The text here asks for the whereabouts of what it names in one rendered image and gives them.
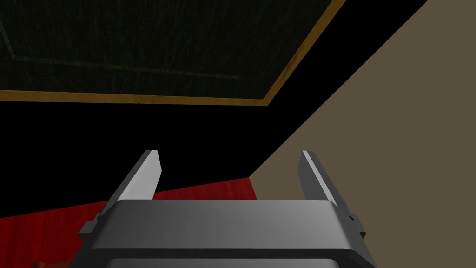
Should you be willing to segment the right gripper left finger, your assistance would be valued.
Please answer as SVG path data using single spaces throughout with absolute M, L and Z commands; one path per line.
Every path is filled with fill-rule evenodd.
M 107 201 L 100 216 L 120 200 L 151 200 L 162 174 L 157 150 L 146 150 Z

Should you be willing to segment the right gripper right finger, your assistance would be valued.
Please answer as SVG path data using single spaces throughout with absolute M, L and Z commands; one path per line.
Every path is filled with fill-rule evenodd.
M 298 176 L 306 200 L 331 201 L 346 215 L 350 214 L 337 187 L 313 151 L 303 150 L 301 152 Z

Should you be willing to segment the dark panelled door leaf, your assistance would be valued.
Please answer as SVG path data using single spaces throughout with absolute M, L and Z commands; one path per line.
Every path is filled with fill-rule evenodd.
M 331 0 L 0 0 L 0 90 L 262 99 Z

